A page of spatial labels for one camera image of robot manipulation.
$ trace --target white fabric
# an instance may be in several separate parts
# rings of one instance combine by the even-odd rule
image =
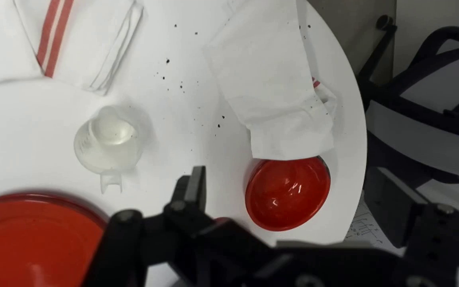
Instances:
[[[41,77],[14,5],[0,0],[0,84]]]
[[[36,55],[50,0],[14,2]],[[52,79],[105,95],[140,18],[136,0],[73,0]]]
[[[332,120],[312,88],[296,0],[245,2],[205,56],[250,131],[253,159],[296,160],[332,149]]]

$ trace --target black plastic part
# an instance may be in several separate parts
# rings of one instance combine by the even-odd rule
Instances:
[[[138,211],[120,211],[109,219],[82,287],[143,286],[146,270],[136,253],[141,224]]]
[[[372,50],[367,61],[363,64],[360,72],[356,74],[356,84],[361,95],[363,107],[369,107],[369,95],[375,90],[375,85],[371,82],[371,76],[379,64],[380,58],[383,56],[388,44],[391,42],[396,26],[393,26],[393,21],[390,17],[380,17],[375,23],[375,28],[380,31],[385,31],[383,37],[379,41],[375,48]]]
[[[411,66],[415,66],[425,60],[434,58],[439,48],[447,42],[459,42],[459,28],[442,28],[428,36],[420,45]]]
[[[388,29],[391,29],[391,26],[393,26],[393,20],[387,15],[382,15],[375,21],[375,29],[379,29],[379,31],[388,31]]]
[[[441,283],[455,286],[459,267],[459,213],[447,206],[444,211],[450,211],[450,214],[438,211],[433,205],[423,206],[407,240],[404,261],[422,267],[430,278],[438,278]]]
[[[367,133],[367,151],[367,170],[385,168],[411,189],[417,189],[431,179],[442,184],[459,184],[459,176],[406,159],[371,133]]]
[[[307,278],[307,287],[404,287],[404,280],[391,281],[396,267],[401,267],[398,257],[372,249],[278,249],[275,261],[256,272],[253,281],[245,286],[294,287],[302,286],[299,281]]]
[[[203,211],[205,198],[205,168],[195,166],[191,176],[183,176],[178,179],[170,203],[192,203],[199,208],[199,211]]]
[[[140,259],[146,267],[170,261],[178,251],[179,238],[167,229],[163,216],[143,221]]]
[[[232,221],[200,232],[195,241],[199,287],[242,286],[250,275],[272,261],[272,251]]]
[[[163,208],[165,227],[170,227],[178,235],[178,249],[170,257],[168,267],[179,275],[189,286],[197,286],[197,254],[199,248],[194,245],[199,232],[211,227],[214,222],[207,218],[194,203],[187,203],[181,211],[171,205]]]
[[[364,203],[395,248],[403,248],[420,205],[428,202],[403,184],[390,171],[372,168],[366,174]]]

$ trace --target red stripe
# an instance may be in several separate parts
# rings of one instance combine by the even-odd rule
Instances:
[[[49,77],[49,79],[52,79],[52,76],[54,76],[57,55],[58,55],[58,50],[60,50],[60,42],[63,41],[63,34],[65,34],[65,28],[66,28],[66,23],[68,23],[71,5],[73,5],[73,0],[65,0],[63,10],[60,12],[60,18],[57,21],[57,28],[55,28],[55,34],[54,34],[54,41],[52,41],[52,48],[50,48],[50,55],[49,55],[47,68],[44,71],[44,76]]]
[[[50,29],[52,29],[52,23],[55,18],[58,2],[60,0],[50,0],[49,9],[47,9],[47,15],[44,17],[44,21],[41,26],[41,37],[39,37],[38,55],[36,55],[36,61],[38,61],[39,68],[42,66],[44,56],[47,53]]]

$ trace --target red bowl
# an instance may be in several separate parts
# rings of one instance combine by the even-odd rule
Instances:
[[[313,218],[328,190],[329,174],[320,159],[264,162],[246,186],[245,208],[261,229],[285,232]]]
[[[0,197],[0,287],[81,286],[105,218],[50,194]]]

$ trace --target white cloth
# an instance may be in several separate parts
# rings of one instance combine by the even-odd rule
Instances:
[[[12,2],[0,0],[0,84],[41,77]]]
[[[323,106],[332,98],[312,87],[296,0],[245,2],[205,56],[219,93],[250,131],[253,159],[297,160],[332,149],[332,119]]]
[[[141,18],[136,0],[14,0],[46,77],[105,95]]]

